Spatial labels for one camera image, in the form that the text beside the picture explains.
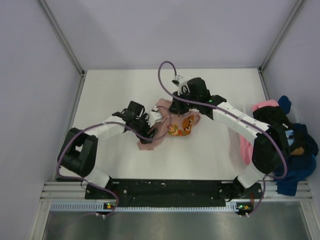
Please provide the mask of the dusty pink t shirt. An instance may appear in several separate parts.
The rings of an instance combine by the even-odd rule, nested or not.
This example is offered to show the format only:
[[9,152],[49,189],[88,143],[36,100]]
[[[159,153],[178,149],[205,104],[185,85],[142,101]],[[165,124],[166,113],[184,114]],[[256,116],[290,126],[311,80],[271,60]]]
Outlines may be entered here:
[[154,127],[157,129],[155,138],[161,137],[164,133],[166,135],[159,140],[154,140],[151,143],[137,143],[138,149],[141,151],[152,151],[158,147],[166,137],[187,137],[192,133],[195,127],[201,120],[201,114],[194,110],[188,110],[184,114],[169,113],[162,107],[158,108],[163,116],[160,122],[157,122]]

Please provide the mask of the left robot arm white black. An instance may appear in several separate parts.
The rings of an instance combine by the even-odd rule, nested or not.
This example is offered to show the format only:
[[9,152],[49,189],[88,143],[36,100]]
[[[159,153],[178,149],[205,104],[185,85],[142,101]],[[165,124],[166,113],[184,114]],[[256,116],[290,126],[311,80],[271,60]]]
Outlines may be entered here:
[[96,185],[96,192],[102,198],[109,198],[114,191],[111,177],[101,167],[103,154],[116,136],[133,130],[143,143],[151,143],[157,130],[154,125],[163,119],[155,106],[150,112],[131,101],[127,108],[113,113],[101,123],[83,130],[73,127],[65,137],[57,162],[60,167]]

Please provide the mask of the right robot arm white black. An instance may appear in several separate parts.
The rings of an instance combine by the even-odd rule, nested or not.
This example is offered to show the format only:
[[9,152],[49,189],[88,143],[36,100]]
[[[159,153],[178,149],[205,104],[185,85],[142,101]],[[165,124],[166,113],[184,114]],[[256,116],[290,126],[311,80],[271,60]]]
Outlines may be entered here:
[[212,95],[200,77],[183,80],[178,75],[172,82],[177,91],[172,94],[171,113],[182,115],[197,110],[235,131],[253,147],[251,163],[234,180],[233,192],[237,197],[245,198],[253,184],[285,163],[290,148],[282,124],[261,122],[236,109],[220,95]]

